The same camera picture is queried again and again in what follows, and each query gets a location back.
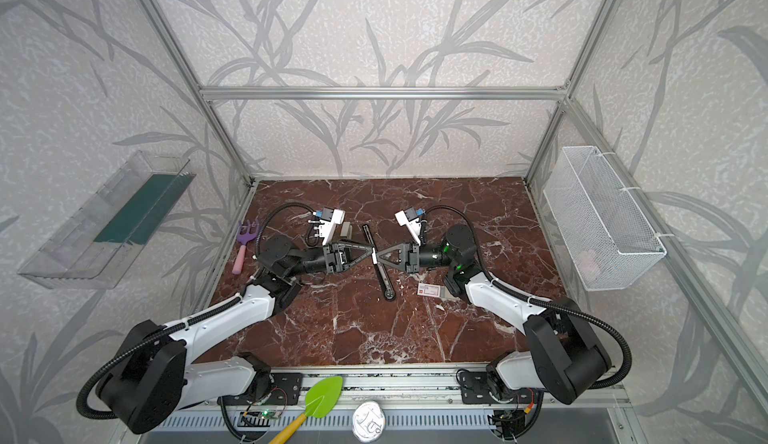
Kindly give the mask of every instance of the white label on tool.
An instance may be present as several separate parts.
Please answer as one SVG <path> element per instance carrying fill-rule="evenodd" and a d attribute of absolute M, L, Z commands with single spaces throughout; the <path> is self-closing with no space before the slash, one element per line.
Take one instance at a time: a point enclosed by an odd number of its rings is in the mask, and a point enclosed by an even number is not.
<path fill-rule="evenodd" d="M 439 297 L 440 285 L 432 285 L 427 283 L 418 283 L 418 295 L 426 295 L 427 297 Z"/>

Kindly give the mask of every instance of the purple fork head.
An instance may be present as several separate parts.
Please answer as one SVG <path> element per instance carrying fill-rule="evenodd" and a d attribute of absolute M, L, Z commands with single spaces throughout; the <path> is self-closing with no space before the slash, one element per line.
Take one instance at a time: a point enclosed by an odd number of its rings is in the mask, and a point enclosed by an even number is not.
<path fill-rule="evenodd" d="M 259 233 L 259 220 L 256 219 L 254 223 L 250 223 L 250 220 L 246 220 L 245 224 L 240 226 L 240 233 L 237 234 L 237 242 L 242 245 L 248 244 L 251 240 L 256 238 Z"/>

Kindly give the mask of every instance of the purple garden fork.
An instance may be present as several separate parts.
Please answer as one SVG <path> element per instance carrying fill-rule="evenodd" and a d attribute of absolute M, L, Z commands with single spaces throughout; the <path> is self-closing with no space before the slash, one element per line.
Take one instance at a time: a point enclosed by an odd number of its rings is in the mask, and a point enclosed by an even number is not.
<path fill-rule="evenodd" d="M 240 243 L 240 251 L 237 253 L 235 265 L 232 267 L 232 274 L 238 275 L 243 272 L 243 262 L 245 261 L 245 245 L 248 244 L 248 242 L 251 240 L 254 240 L 258 233 L 258 219 L 256 219 L 254 223 L 250 223 L 250 220 L 246 220 L 245 224 L 240 226 L 240 233 L 237 234 L 237 242 Z"/>

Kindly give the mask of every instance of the gray floor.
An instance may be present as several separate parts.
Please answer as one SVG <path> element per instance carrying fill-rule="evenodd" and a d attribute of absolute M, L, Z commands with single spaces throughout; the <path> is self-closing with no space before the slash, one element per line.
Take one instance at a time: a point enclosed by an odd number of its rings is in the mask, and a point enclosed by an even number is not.
<path fill-rule="evenodd" d="M 268 432 L 258 443 L 267 444 L 276 432 Z M 141 444 L 227 444 L 237 442 L 222 432 L 150 432 Z M 289 444 L 357 444 L 352 431 L 298 431 Z M 384 431 L 376 444 L 498 444 L 490 431 Z M 538 421 L 518 442 L 551 444 L 618 444 L 605 409 L 543 409 Z"/>

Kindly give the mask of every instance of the green mat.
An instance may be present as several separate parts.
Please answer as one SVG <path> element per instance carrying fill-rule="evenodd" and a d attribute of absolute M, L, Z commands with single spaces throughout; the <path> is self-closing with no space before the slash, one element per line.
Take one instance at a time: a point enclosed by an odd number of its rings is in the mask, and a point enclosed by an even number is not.
<path fill-rule="evenodd" d="M 146 244 L 192 179 L 194 174 L 158 173 L 150 176 L 112 217 L 94 242 Z"/>

